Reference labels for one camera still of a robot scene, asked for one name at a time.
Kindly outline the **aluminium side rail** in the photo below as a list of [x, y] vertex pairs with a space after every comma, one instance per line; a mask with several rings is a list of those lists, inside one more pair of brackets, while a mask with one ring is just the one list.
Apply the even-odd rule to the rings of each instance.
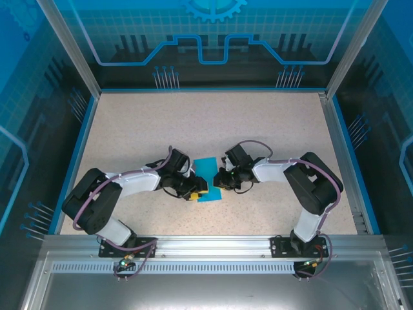
[[346, 205], [346, 208], [350, 211], [351, 222], [356, 230], [356, 234], [368, 235], [370, 234], [370, 228], [365, 219], [365, 202], [352, 166], [345, 133], [341, 127], [336, 108], [332, 100], [328, 99], [324, 92], [319, 93], [319, 99], [344, 186], [339, 205]]

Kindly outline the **blue table edge strip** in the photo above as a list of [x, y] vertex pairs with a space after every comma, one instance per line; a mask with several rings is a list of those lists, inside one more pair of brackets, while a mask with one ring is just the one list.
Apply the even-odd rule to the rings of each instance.
[[96, 113], [98, 102], [99, 100], [95, 97], [92, 96], [90, 98], [81, 128], [79, 130], [72, 157], [70, 159], [68, 170], [66, 172], [63, 186], [57, 200], [54, 215], [52, 216], [52, 221], [49, 226], [49, 235], [59, 234], [61, 231], [65, 217], [65, 215], [62, 212], [63, 202], [67, 195], [70, 193], [70, 191], [73, 189], [77, 172], [79, 170], [81, 159], [83, 157], [83, 153], [85, 150], [85, 145], [87, 143], [88, 135], [90, 133], [90, 129], [92, 126], [93, 118]]
[[342, 111], [340, 109], [339, 103], [337, 101], [337, 98], [334, 96], [332, 99], [332, 102], [336, 108], [337, 114], [338, 114], [338, 118], [341, 124], [341, 127], [343, 129], [343, 132], [345, 133], [345, 139], [346, 139], [346, 143], [347, 143], [347, 147], [348, 147], [348, 151], [350, 153], [350, 158], [352, 160], [352, 166], [354, 168], [354, 172], [357, 178], [357, 181], [359, 182], [359, 188], [361, 191], [361, 194], [363, 196], [364, 202], [365, 202], [365, 219], [368, 222], [368, 226], [370, 228], [370, 234], [375, 234], [375, 235], [380, 235], [381, 231], [379, 229], [379, 225], [377, 223], [375, 214], [374, 214], [374, 210], [372, 208], [372, 204], [370, 201], [370, 198], [368, 196], [368, 192], [367, 192], [367, 188], [365, 186], [365, 182], [363, 180], [360, 168], [359, 168], [359, 164], [356, 158], [356, 154], [354, 152], [354, 148], [350, 139], [350, 135], [348, 133], [348, 129], [342, 114]]

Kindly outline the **aluminium frame post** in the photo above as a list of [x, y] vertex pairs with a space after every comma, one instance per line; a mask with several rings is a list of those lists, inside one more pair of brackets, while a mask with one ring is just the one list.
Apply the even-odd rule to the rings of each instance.
[[332, 97], [336, 94], [339, 86], [350, 70], [353, 62], [359, 54], [359, 51], [367, 41], [368, 36], [370, 35], [387, 3], [388, 0], [372, 0], [357, 30], [355, 31], [348, 48], [346, 49], [341, 61], [330, 79], [330, 82], [326, 87], [325, 98], [327, 100], [332, 99]]
[[91, 95], [96, 99], [100, 99], [101, 88], [58, 7], [53, 0], [36, 0], [36, 2], [42, 9]]

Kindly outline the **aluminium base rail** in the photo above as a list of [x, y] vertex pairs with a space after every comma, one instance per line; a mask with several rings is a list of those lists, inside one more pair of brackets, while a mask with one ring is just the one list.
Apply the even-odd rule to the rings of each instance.
[[[381, 235], [332, 235], [328, 249], [337, 260], [373, 260], [387, 257], [388, 251]], [[159, 236], [155, 258], [186, 259], [270, 259], [275, 249], [269, 236]], [[98, 244], [93, 236], [47, 236], [39, 257], [41, 259], [88, 260], [96, 258]]]

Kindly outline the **grey metal sheet tray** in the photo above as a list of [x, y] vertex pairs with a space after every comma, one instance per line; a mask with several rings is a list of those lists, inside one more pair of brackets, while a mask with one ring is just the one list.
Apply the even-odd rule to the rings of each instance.
[[295, 274], [55, 274], [39, 261], [19, 310], [413, 310], [389, 263], [338, 260]]

